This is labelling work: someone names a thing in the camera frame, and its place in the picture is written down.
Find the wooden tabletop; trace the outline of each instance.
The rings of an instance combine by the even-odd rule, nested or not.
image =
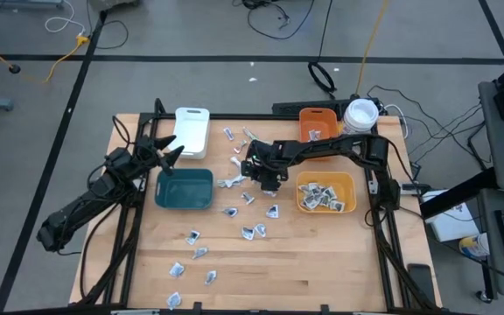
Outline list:
[[[135,135],[138,115],[119,115],[131,135]],[[206,157],[202,160],[179,159],[178,168],[207,168],[214,180],[231,179],[237,175],[229,159],[235,156],[233,147],[248,139],[242,133],[246,126],[264,140],[298,139],[297,121],[212,120]],[[230,127],[235,140],[228,141],[223,133]],[[161,120],[158,137],[168,136],[174,120]],[[381,117],[378,129],[401,151],[404,163],[408,156],[402,131],[396,117]],[[124,146],[116,131],[112,133],[108,152]],[[236,155],[240,160],[246,150]],[[392,176],[407,183],[394,149],[390,147],[388,163]],[[352,213],[310,214],[298,211],[296,202],[297,174],[302,171],[348,172],[355,181],[357,207]],[[263,194],[258,184],[247,179],[241,187],[215,187],[213,204],[207,210],[168,210],[157,206],[156,193],[159,169],[150,172],[143,223],[137,244],[136,263],[129,294],[129,307],[166,308],[166,299],[175,291],[182,297],[180,308],[189,309],[200,301],[204,309],[215,310],[297,310],[316,311],[329,305],[332,311],[386,310],[382,281],[376,254],[373,229],[363,221],[369,209],[363,170],[346,157],[330,157],[327,161],[305,161],[289,169],[289,180],[283,183],[275,198]],[[241,198],[248,192],[255,201],[246,205]],[[265,213],[278,204],[279,219],[269,219]],[[402,206],[419,212],[417,199],[402,197]],[[225,207],[237,207],[234,218],[226,216]],[[110,260],[118,214],[116,210],[95,232],[87,250],[86,290],[98,280]],[[413,214],[395,213],[397,230],[405,264],[424,263],[431,266],[435,297],[441,305],[424,224]],[[100,218],[89,223],[89,230]],[[267,237],[247,241],[242,227],[265,224]],[[185,238],[191,230],[201,232],[196,244]],[[209,253],[193,260],[197,247],[208,247]],[[169,269],[179,262],[185,266],[180,278],[169,275]],[[401,305],[397,277],[389,266],[396,305]],[[217,279],[204,285],[206,273],[217,271]],[[114,301],[119,299],[123,267],[116,275]],[[71,301],[79,300],[79,271],[73,285]]]

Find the teal bowl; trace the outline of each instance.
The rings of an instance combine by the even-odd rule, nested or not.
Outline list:
[[[155,202],[169,209],[206,209],[214,198],[214,175],[207,169],[174,169],[157,177]]]

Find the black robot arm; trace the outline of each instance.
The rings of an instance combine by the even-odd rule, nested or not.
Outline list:
[[[389,140],[375,135],[342,135],[326,140],[300,143],[278,140],[273,144],[252,141],[241,174],[262,185],[262,190],[277,191],[289,178],[287,168],[310,158],[344,156],[358,166],[373,171],[378,183],[377,205],[389,210],[399,208],[400,186],[388,172]]]
[[[167,175],[184,146],[169,153],[166,148],[176,136],[154,139],[142,136],[134,143],[133,156],[126,148],[116,148],[105,157],[106,171],[80,197],[50,214],[42,223],[36,239],[46,251],[63,249],[74,232],[115,203],[129,203],[139,188],[138,180],[150,169],[160,166]]]

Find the gray floor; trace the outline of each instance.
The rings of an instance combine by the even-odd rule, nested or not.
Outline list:
[[[87,25],[85,2],[71,1],[76,20]],[[144,1],[138,8],[112,12],[129,27],[129,41],[115,50],[97,54],[121,55],[315,55],[318,53],[328,0],[314,4],[312,14],[296,37],[275,41],[252,32],[246,25],[247,11],[232,7],[230,0]],[[488,0],[504,35],[504,0]],[[335,1],[325,38],[325,56],[362,55],[379,10],[378,1]],[[309,2],[282,2],[294,26]],[[68,16],[53,7],[13,6],[0,8],[0,53],[63,54],[71,50],[79,29],[70,25],[49,34],[47,18]],[[93,21],[96,15],[91,12]],[[266,31],[277,29],[277,14],[255,12],[255,24]],[[123,30],[117,25],[103,31],[100,45],[117,43]],[[78,54],[84,54],[85,48]],[[371,56],[502,58],[478,1],[391,1]],[[43,77],[51,62],[21,61],[25,73]],[[60,119],[81,63],[59,65],[52,82],[30,83],[9,74],[0,63],[0,96],[16,103],[12,112],[0,112],[0,283],[14,249],[20,228],[32,201],[40,174],[52,146]],[[354,90],[358,64],[327,64],[339,91],[347,98]],[[426,112],[441,123],[466,112],[478,103],[477,84],[490,81],[504,66],[386,65],[369,64],[361,88],[364,94],[374,84],[399,88],[418,100]],[[406,116],[423,119],[438,130],[417,107],[397,94],[375,90],[385,103],[400,106]],[[58,163],[44,199],[37,225],[51,212],[83,191],[88,172],[101,162],[115,113],[150,111],[160,97],[173,111],[196,106],[212,112],[269,113],[274,102],[324,100],[304,63],[256,62],[93,62]],[[460,128],[481,122],[481,113]],[[423,125],[409,121],[409,149],[428,135]],[[465,135],[458,136],[465,140]],[[417,160],[435,141],[416,150]],[[487,158],[485,132],[476,138],[479,152]],[[447,139],[422,160],[419,179],[434,187],[449,187],[479,171],[476,163]],[[81,247],[78,233],[68,250]],[[504,312],[504,297],[487,305],[476,301],[481,290],[480,268],[443,248],[430,244],[444,305],[454,311],[497,314]],[[73,284],[77,256],[60,257],[42,250],[32,236],[6,310],[65,305]]]

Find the small orange bin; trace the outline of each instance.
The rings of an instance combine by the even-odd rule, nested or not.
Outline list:
[[[320,140],[338,136],[338,119],[329,108],[304,108],[298,114],[300,141],[305,143],[311,138],[309,130],[320,131]]]
[[[317,206],[314,210],[308,210],[301,207],[301,201],[305,193],[298,189],[301,185],[308,183],[317,183],[322,186],[331,186],[338,195],[338,201],[345,202],[346,208],[343,212],[330,210],[325,206]],[[346,172],[341,171],[302,171],[297,176],[297,206],[298,209],[308,214],[345,214],[352,212],[357,207],[355,198],[354,179]]]

